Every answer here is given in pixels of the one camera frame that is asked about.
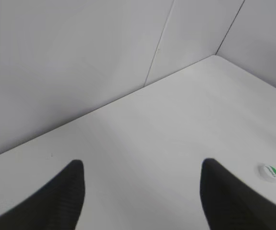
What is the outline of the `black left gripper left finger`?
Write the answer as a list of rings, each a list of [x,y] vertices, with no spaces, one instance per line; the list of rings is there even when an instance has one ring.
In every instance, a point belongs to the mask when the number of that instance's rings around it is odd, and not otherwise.
[[[0,215],[0,230],[74,230],[84,198],[84,164],[73,160],[25,201]]]

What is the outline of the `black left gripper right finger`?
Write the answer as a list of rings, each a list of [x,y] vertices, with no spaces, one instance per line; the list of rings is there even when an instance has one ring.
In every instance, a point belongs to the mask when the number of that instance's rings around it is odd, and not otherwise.
[[[202,163],[200,200],[212,230],[276,230],[276,204],[212,158]]]

